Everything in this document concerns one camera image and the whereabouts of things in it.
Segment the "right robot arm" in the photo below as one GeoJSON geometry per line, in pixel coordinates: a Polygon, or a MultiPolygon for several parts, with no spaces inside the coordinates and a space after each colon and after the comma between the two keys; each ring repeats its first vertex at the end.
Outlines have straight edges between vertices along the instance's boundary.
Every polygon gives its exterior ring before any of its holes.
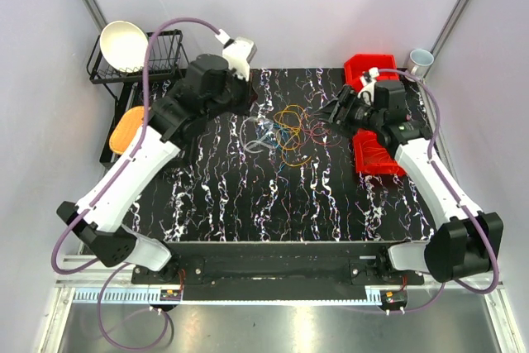
{"type": "Polygon", "coordinates": [[[434,151],[434,133],[407,114],[406,89],[398,80],[382,80],[372,91],[356,93],[344,86],[315,112],[326,127],[351,138],[370,131],[417,186],[436,224],[428,241],[403,242],[388,248],[375,263],[380,281],[393,284],[405,271],[429,274],[439,283],[491,273],[499,281],[498,253],[503,221],[484,212],[456,183],[434,151]]]}

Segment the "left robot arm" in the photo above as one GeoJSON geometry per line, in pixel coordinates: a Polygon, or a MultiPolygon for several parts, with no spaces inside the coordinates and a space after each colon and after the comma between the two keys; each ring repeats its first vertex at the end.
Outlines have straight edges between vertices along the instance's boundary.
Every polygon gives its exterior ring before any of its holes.
{"type": "Polygon", "coordinates": [[[162,284],[178,275],[168,246],[123,226],[123,218],[148,183],[202,135],[212,119],[248,114],[257,94],[248,55],[200,55],[185,76],[152,103],[146,126],[102,180],[76,203],[63,202],[57,215],[105,266],[131,263],[147,268],[162,284]]]}

